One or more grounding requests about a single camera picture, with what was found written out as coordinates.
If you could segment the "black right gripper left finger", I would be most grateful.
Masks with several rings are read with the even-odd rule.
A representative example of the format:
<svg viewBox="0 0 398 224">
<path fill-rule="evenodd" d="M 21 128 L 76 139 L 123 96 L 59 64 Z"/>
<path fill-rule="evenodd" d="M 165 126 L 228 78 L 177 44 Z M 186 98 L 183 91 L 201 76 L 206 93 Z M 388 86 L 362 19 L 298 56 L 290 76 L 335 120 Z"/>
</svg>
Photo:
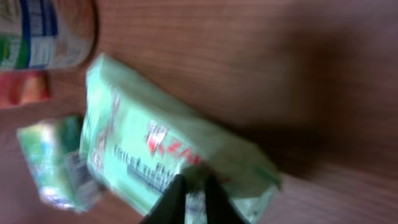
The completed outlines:
<svg viewBox="0 0 398 224">
<path fill-rule="evenodd" d="M 187 182 L 176 175 L 154 207 L 140 224 L 184 224 Z"/>
</svg>

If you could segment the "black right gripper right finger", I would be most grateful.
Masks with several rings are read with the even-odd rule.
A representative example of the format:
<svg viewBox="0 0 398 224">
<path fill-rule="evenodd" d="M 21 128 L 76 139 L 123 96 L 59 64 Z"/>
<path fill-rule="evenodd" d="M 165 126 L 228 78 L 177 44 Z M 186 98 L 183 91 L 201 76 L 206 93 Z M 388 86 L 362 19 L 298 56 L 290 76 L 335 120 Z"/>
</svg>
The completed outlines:
<svg viewBox="0 0 398 224">
<path fill-rule="evenodd" d="M 226 192 L 213 175 L 205 182 L 205 207 L 207 224 L 246 224 L 236 213 Z"/>
</svg>

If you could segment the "teal snack packet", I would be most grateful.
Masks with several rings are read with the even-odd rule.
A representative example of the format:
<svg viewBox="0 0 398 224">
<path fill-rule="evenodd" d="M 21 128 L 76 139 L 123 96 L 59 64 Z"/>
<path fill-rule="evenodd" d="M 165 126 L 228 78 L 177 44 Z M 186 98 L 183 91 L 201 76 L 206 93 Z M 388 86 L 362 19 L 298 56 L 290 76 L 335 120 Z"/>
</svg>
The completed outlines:
<svg viewBox="0 0 398 224">
<path fill-rule="evenodd" d="M 133 69 L 100 55 L 86 73 L 80 156 L 91 174 L 147 215 L 178 174 L 187 223 L 205 223 L 203 184 L 217 176 L 237 214 L 256 223 L 280 187 L 257 144 L 208 120 Z"/>
</svg>

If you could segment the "small teal tissue pack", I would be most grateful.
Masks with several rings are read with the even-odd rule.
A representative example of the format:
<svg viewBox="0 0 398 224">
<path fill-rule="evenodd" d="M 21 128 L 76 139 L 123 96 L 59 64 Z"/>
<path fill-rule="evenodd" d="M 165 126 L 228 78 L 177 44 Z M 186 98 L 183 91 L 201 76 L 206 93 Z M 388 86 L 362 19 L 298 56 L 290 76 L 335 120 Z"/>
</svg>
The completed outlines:
<svg viewBox="0 0 398 224">
<path fill-rule="evenodd" d="M 79 155 L 81 129 L 80 117 L 66 116 L 17 130 L 41 201 L 77 213 L 89 210 L 101 197 L 101 187 Z"/>
</svg>

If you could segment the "small orange carton box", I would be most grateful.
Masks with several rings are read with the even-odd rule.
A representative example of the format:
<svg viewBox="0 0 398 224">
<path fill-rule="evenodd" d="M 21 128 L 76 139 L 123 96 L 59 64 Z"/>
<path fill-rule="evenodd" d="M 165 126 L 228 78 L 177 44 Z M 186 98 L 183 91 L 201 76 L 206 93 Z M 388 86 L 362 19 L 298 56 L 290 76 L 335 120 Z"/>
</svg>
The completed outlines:
<svg viewBox="0 0 398 224">
<path fill-rule="evenodd" d="M 50 98 L 45 72 L 1 72 L 1 109 L 8 109 Z"/>
</svg>

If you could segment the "green lid seasoning jar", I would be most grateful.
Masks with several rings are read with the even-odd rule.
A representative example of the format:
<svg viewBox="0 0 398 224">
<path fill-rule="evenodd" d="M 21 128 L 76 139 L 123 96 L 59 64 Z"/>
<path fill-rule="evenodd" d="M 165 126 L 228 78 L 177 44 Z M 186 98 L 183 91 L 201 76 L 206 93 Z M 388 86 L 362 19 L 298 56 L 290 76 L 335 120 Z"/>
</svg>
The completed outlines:
<svg viewBox="0 0 398 224">
<path fill-rule="evenodd" d="M 1 70 L 74 67 L 96 39 L 93 0 L 1 0 Z"/>
</svg>

